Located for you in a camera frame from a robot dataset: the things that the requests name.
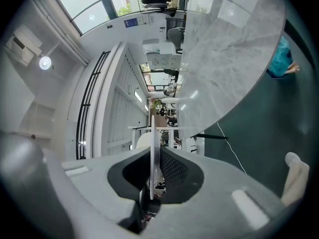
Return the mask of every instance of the power cord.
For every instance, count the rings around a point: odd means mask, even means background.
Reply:
[[[223,130],[221,130],[221,128],[220,128],[220,126],[219,126],[218,122],[217,122],[217,125],[218,125],[218,127],[219,127],[219,129],[220,129],[221,133],[222,133],[222,134],[223,134],[223,136],[225,137],[224,132],[223,132]],[[235,157],[237,158],[238,163],[240,164],[241,168],[243,169],[243,171],[245,172],[245,174],[247,174],[247,173],[246,173],[246,171],[245,171],[245,169],[244,169],[244,167],[241,165],[241,163],[240,163],[240,161],[239,161],[239,159],[238,159],[238,157],[237,157],[236,153],[235,153],[235,152],[233,151],[233,149],[231,148],[231,146],[230,146],[229,142],[228,142],[226,139],[225,139],[225,141],[226,141],[226,143],[229,145],[229,148],[230,148],[231,152],[233,152],[233,153],[234,153],[234,155],[235,155]]]

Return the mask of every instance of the dark green floor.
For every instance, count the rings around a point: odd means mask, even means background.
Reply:
[[[300,72],[285,80],[273,80],[265,74],[219,122],[247,174],[278,196],[288,173],[286,153],[297,153],[312,168],[319,149],[319,87],[315,70],[295,43],[287,39]],[[205,133],[221,135],[217,124]],[[205,156],[240,168],[224,140],[205,139]]]

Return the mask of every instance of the marble tabletop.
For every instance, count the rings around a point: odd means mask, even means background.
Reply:
[[[279,43],[285,0],[189,0],[176,97],[180,138],[232,110],[258,83]]]

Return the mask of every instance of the black railing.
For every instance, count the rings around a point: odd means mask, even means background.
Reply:
[[[96,63],[94,70],[90,76],[88,84],[86,85],[85,92],[83,95],[78,124],[76,127],[76,159],[85,159],[85,145],[86,145],[86,138],[85,138],[85,127],[86,127],[86,120],[89,113],[90,105],[91,105],[91,98],[93,89],[95,87],[96,81],[101,73],[102,66],[108,57],[110,52],[103,52],[100,56],[98,62]]]

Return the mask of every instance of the white air conditioning unit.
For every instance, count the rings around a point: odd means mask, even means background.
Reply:
[[[42,42],[25,25],[17,28],[5,48],[9,55],[24,66],[28,66],[34,55],[41,54]]]

